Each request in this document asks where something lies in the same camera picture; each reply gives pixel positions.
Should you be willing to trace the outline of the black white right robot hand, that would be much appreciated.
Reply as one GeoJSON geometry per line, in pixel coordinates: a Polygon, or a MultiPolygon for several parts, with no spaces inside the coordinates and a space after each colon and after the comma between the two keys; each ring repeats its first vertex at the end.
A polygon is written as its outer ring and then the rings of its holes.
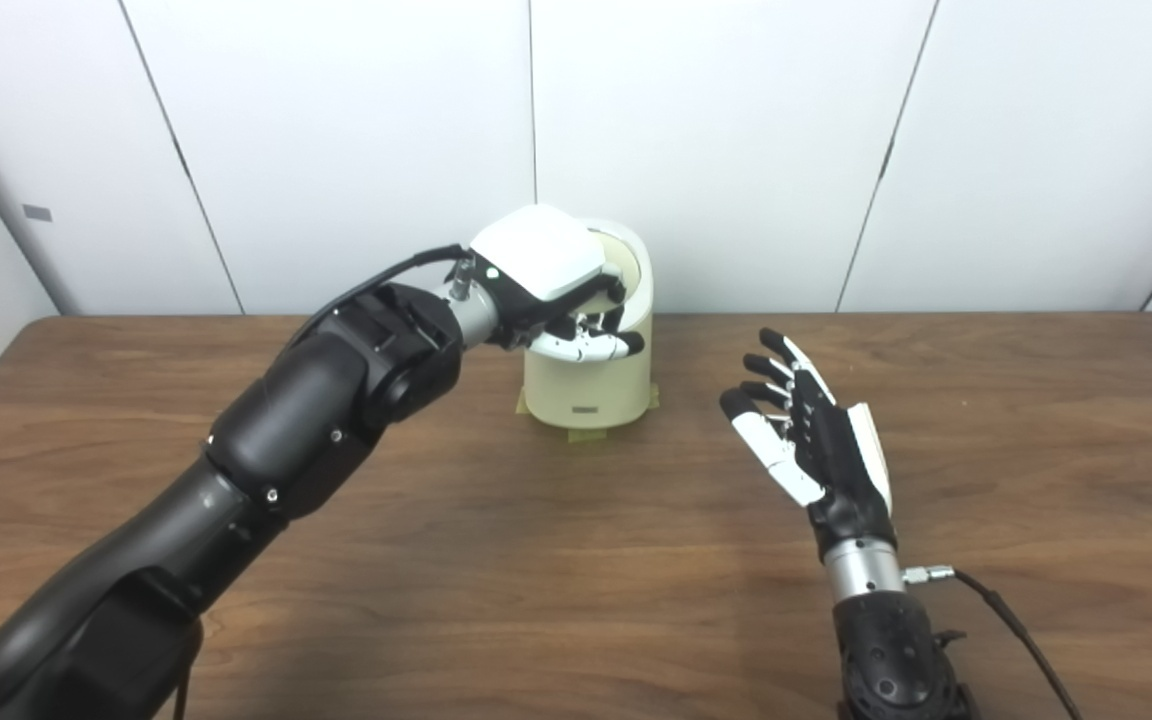
{"type": "Polygon", "coordinates": [[[806,511],[819,556],[847,541],[899,547],[890,471],[872,411],[842,406],[791,338],[764,327],[767,354],[742,359],[759,381],[723,391],[732,429],[776,486],[806,511]]]}

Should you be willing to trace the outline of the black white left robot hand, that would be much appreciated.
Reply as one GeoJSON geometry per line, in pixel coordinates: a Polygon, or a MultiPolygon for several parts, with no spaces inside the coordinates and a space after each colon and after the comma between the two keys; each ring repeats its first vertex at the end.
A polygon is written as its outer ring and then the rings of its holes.
{"type": "Polygon", "coordinates": [[[447,300],[468,348],[568,364],[646,353],[654,287],[632,232],[536,204],[490,223],[467,251],[447,300]]]}

